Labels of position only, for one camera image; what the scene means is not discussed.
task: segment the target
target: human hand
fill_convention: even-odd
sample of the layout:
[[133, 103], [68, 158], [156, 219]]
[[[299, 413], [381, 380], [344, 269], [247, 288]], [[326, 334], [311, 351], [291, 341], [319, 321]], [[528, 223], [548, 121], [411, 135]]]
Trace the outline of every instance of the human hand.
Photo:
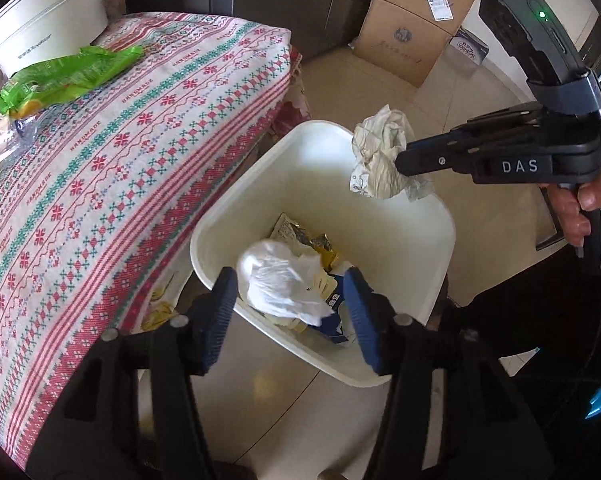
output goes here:
[[578, 193], [561, 189], [555, 184], [543, 184], [549, 202], [559, 217], [565, 240], [576, 247], [582, 247], [585, 237], [590, 234], [589, 220], [580, 211], [594, 211], [601, 208], [601, 174], [593, 181], [582, 184]]

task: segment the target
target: stacked cardboard boxes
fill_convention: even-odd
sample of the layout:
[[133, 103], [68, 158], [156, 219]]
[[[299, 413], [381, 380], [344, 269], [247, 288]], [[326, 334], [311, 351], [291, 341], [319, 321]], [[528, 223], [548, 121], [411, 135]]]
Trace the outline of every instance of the stacked cardboard boxes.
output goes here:
[[355, 54], [421, 86], [474, 0], [372, 0]]

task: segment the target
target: table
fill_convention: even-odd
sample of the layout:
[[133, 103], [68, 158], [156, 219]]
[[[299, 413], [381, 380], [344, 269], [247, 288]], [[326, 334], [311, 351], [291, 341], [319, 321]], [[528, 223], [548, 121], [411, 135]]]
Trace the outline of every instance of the table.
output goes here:
[[96, 44], [145, 56], [45, 111], [34, 146], [0, 173], [0, 445], [21, 468], [95, 339], [138, 330], [259, 139], [308, 117], [289, 96], [300, 56], [288, 30], [155, 12]]

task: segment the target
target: white cooking pot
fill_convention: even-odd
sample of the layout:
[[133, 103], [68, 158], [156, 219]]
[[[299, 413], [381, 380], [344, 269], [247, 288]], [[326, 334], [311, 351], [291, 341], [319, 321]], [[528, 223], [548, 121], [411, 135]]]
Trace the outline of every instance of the white cooking pot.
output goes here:
[[21, 68], [77, 54], [103, 32], [102, 0], [10, 0], [0, 9], [0, 65]]

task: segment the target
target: crumpled paper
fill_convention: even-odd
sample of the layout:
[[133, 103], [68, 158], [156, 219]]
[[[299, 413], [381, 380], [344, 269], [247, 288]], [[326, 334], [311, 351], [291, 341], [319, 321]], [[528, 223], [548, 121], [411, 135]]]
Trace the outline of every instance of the crumpled paper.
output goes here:
[[372, 117], [357, 124], [352, 138], [356, 166], [349, 189], [371, 198], [391, 198], [405, 189], [411, 201], [433, 192], [434, 185], [424, 175], [407, 177], [394, 161], [408, 142], [416, 140], [405, 114], [385, 105]]

